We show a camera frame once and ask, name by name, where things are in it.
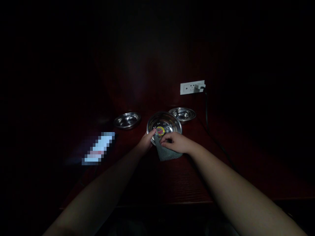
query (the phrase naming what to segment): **bowl rim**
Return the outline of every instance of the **bowl rim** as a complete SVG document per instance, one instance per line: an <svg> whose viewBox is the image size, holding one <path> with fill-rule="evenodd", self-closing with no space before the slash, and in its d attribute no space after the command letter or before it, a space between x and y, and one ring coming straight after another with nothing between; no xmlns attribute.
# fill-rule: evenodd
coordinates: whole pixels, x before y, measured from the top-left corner
<svg viewBox="0 0 315 236"><path fill-rule="evenodd" d="M166 114L171 115L172 117L174 117L174 118L178 121L178 123L179 123L179 126L180 126L180 134L183 133L183 127L181 126L181 123L180 123L180 120L179 120L179 119L177 119L173 114L171 114L171 113L169 113L169 112L167 112L167 111L158 111L158 112L154 113L154 114L149 118L149 120L148 120L148 123L147 123L147 134L150 132L150 131L149 131L149 121L151 120L151 118L152 118L153 116L155 116L156 114L160 114L160 113L166 113ZM155 146L155 142L154 142L154 140L153 140L153 137L151 138L151 143Z"/></svg>
<svg viewBox="0 0 315 236"><path fill-rule="evenodd" d="M168 112L171 113L171 111L176 110L176 109L185 109L185 110L189 110L190 112L192 112L192 117L190 117L189 119L178 119L179 121L190 121L192 119L194 119L196 117L196 113L194 110L190 109L190 108L184 108L184 107L177 107L177 108L172 108L170 109Z"/></svg>
<svg viewBox="0 0 315 236"><path fill-rule="evenodd" d="M137 119L136 122L132 123L131 125L128 125L128 126L118 126L116 125L116 121L121 117L121 116L124 116L124 115L128 115L128 114L137 114L139 116L139 119ZM127 113L124 113L124 114L121 114L119 116L116 117L116 119L114 120L114 126L116 128L120 128L120 129L124 129L124 128L129 128L135 124L137 124L139 121L141 120L141 115L138 113L138 112L134 112L134 111L131 111L131 112L127 112Z"/></svg>

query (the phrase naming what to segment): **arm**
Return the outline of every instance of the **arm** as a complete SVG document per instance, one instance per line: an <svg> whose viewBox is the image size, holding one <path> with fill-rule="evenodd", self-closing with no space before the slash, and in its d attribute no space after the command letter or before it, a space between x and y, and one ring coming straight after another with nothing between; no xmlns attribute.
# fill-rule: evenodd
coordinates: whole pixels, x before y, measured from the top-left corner
<svg viewBox="0 0 315 236"><path fill-rule="evenodd" d="M161 143L192 157L215 201L240 235L306 235L274 202L201 145L178 133L164 135Z"/></svg>
<svg viewBox="0 0 315 236"><path fill-rule="evenodd" d="M67 206L44 235L94 235L117 205L141 157L152 146L156 130L111 166Z"/></svg>

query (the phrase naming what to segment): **left hand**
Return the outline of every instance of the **left hand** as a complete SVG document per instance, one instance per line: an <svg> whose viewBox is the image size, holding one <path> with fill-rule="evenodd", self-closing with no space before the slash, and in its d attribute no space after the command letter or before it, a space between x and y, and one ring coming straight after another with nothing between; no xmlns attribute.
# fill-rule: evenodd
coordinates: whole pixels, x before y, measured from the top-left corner
<svg viewBox="0 0 315 236"><path fill-rule="evenodd" d="M151 130L150 133L145 133L140 142L137 144L136 148L141 153L141 155L145 155L153 146L153 144L151 143L151 138L153 137L153 135L155 135L156 131L157 130L154 128L153 130Z"/></svg>

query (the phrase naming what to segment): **forearm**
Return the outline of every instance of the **forearm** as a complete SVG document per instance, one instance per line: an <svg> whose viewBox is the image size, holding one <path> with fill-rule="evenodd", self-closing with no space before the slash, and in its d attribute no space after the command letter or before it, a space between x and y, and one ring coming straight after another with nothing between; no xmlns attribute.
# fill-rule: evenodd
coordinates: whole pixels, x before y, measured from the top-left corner
<svg viewBox="0 0 315 236"><path fill-rule="evenodd" d="M241 235L305 235L276 204L204 147L195 143L189 155Z"/></svg>
<svg viewBox="0 0 315 236"><path fill-rule="evenodd" d="M86 186L46 234L59 228L72 231L76 235L94 235L117 205L141 156L142 153L135 147Z"/></svg>

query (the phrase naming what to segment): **black power cord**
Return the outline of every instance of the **black power cord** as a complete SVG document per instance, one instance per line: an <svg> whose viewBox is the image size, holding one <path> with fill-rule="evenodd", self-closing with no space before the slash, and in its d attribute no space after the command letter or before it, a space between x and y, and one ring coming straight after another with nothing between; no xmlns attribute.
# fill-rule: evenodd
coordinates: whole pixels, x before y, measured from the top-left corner
<svg viewBox="0 0 315 236"><path fill-rule="evenodd" d="M204 92L206 95L206 125L207 125L207 133L208 135L213 139L213 141L219 146L219 148L221 148L221 150L224 152L224 154L226 155L226 158L228 159L228 161L230 162L232 168L239 173L239 171L237 170L235 164L232 162L230 155L226 152L226 150L224 149L224 147L221 145L221 143L210 133L209 130L209 124L208 124L208 95L207 92Z"/></svg>

